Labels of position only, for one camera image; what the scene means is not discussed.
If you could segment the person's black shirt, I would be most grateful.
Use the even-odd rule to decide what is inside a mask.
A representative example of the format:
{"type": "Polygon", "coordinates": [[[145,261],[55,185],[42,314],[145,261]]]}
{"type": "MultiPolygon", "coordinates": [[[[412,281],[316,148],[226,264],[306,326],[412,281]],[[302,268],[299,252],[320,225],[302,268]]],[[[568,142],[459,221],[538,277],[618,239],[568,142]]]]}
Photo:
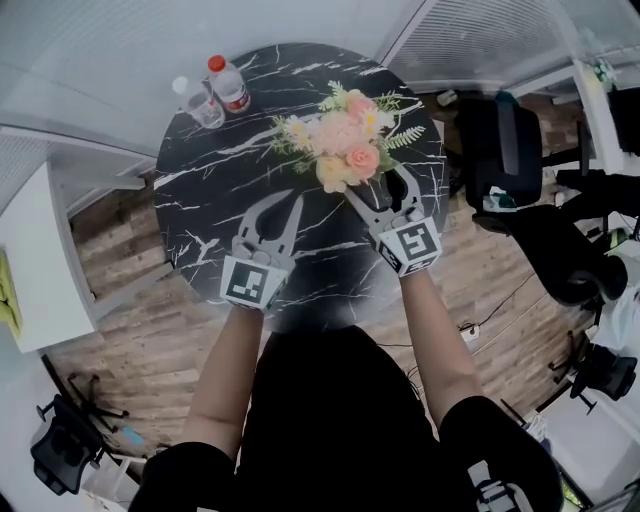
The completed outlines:
{"type": "Polygon", "coordinates": [[[401,368],[351,327],[272,337],[239,460],[172,446],[129,512],[478,512],[488,483],[561,511],[553,459],[492,400],[466,398],[433,429],[401,368]]]}

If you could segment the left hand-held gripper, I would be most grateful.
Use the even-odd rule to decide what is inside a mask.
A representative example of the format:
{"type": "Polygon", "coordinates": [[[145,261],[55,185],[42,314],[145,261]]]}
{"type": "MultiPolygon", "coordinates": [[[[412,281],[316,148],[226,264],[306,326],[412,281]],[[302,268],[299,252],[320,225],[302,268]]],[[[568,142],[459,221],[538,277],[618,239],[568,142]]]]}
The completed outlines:
{"type": "Polygon", "coordinates": [[[230,304],[265,312],[271,307],[293,271],[291,254],[301,219],[304,197],[293,204],[279,238],[267,239],[258,233],[262,213],[293,192],[292,189],[270,194],[245,213],[231,255],[224,259],[220,297],[230,304]],[[269,250],[264,246],[276,246],[269,250]]]}

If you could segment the black marble round table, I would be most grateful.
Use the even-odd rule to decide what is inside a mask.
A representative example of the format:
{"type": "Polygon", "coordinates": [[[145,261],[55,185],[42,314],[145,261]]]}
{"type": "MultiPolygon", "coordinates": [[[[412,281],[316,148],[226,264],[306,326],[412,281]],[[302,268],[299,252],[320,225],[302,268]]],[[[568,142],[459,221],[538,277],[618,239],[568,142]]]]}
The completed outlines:
{"type": "Polygon", "coordinates": [[[272,146],[277,116],[314,115],[331,82],[377,98],[396,94],[401,129],[420,128],[393,157],[416,178],[425,212],[438,226],[448,210],[449,176],[439,131],[421,100],[395,74],[358,53],[316,43],[265,47],[235,61],[250,107],[215,130],[177,113],[163,139],[154,181],[155,211],[166,251],[200,297],[219,305],[223,261],[246,211],[274,193],[283,200],[260,219],[278,236],[292,206],[303,210],[294,270],[266,315],[267,327],[338,329],[377,317],[396,301],[398,281],[372,248],[346,199],[324,192],[297,154],[272,146]]]}

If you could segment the black swivel chair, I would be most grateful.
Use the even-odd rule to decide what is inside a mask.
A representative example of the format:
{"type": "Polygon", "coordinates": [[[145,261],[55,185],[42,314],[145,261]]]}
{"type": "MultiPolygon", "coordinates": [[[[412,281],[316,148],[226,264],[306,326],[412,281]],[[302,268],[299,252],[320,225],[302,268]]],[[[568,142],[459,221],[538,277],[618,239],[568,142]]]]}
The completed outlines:
{"type": "Polygon", "coordinates": [[[583,331],[578,336],[573,331],[567,333],[569,341],[568,356],[558,362],[550,362],[548,368],[557,372],[553,380],[560,384],[569,376],[573,378],[569,388],[571,399],[579,398],[590,413],[596,402],[590,402],[585,396],[585,390],[595,390],[612,401],[625,397],[635,383],[638,359],[636,357],[615,355],[610,349],[591,342],[583,331]]]}

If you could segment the red-label water bottle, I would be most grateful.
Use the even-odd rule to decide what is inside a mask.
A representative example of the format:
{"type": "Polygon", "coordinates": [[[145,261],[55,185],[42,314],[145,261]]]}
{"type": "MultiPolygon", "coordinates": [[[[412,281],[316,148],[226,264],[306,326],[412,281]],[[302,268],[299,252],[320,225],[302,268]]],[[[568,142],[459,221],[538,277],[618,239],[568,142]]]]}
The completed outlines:
{"type": "Polygon", "coordinates": [[[210,57],[207,66],[209,83],[223,107],[231,114],[246,111],[251,97],[238,68],[222,55],[210,57]]]}

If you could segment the green cloth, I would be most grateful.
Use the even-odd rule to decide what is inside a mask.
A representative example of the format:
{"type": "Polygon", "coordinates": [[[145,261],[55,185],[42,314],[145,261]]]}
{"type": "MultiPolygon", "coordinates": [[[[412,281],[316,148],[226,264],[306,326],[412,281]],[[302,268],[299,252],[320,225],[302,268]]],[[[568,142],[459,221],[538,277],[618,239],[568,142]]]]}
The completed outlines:
{"type": "Polygon", "coordinates": [[[22,316],[8,259],[2,249],[0,249],[0,322],[4,322],[9,327],[15,340],[20,338],[22,316]]]}

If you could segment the person's left forearm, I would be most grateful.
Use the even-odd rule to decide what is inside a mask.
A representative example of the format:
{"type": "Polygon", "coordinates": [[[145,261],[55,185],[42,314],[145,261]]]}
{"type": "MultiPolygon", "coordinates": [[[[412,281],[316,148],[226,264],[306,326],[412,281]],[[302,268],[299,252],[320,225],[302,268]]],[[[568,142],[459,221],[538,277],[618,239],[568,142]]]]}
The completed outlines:
{"type": "Polygon", "coordinates": [[[235,460],[249,407],[264,314],[234,306],[211,349],[184,424],[184,442],[209,444],[235,460]]]}

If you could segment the clear white-capped water bottle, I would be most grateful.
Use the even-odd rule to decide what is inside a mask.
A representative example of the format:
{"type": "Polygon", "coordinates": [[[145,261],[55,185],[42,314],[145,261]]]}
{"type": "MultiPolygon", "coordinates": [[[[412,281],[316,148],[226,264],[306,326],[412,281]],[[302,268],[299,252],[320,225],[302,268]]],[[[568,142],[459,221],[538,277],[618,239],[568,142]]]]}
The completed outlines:
{"type": "Polygon", "coordinates": [[[225,121],[224,110],[202,81],[179,76],[174,79],[172,89],[182,110],[201,127],[217,129],[223,125],[225,121]]]}

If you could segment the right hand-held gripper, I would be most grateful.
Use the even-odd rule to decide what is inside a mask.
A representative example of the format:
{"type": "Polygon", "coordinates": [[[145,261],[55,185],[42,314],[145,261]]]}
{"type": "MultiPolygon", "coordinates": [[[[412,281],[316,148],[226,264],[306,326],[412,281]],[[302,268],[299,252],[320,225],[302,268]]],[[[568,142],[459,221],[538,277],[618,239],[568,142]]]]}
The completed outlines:
{"type": "Polygon", "coordinates": [[[378,212],[350,187],[344,191],[366,224],[376,252],[398,277],[428,268],[442,254],[435,222],[424,213],[419,183],[404,166],[388,171],[391,209],[378,212]]]}

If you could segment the black monitor screen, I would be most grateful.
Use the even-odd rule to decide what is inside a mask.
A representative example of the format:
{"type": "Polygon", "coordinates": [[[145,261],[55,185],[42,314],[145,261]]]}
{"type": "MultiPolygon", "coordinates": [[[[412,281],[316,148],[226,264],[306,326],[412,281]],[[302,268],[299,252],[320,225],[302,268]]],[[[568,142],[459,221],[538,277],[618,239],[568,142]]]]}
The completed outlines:
{"type": "Polygon", "coordinates": [[[640,157],[640,87],[613,87],[608,98],[620,147],[640,157]]]}

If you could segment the person's right forearm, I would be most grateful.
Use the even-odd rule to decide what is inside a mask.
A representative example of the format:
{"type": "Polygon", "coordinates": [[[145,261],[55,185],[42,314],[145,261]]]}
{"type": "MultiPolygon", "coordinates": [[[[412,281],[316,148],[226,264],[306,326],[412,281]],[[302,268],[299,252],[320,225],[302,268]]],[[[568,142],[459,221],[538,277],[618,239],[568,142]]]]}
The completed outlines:
{"type": "Polygon", "coordinates": [[[451,319],[428,271],[400,279],[409,337],[437,428],[447,413],[483,389],[473,357],[451,319]]]}

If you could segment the pink and white flowers bouquet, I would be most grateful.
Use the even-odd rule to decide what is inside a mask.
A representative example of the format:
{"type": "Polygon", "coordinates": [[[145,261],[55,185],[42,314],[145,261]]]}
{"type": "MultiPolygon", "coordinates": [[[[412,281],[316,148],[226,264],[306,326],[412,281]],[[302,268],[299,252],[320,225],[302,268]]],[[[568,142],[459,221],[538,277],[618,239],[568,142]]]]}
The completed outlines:
{"type": "Polygon", "coordinates": [[[334,80],[308,119],[272,118],[269,149],[292,159],[297,175],[314,175],[323,190],[343,194],[349,187],[379,181],[397,164],[393,152],[423,138],[423,125],[402,125],[402,95],[389,91],[369,97],[334,80]]]}

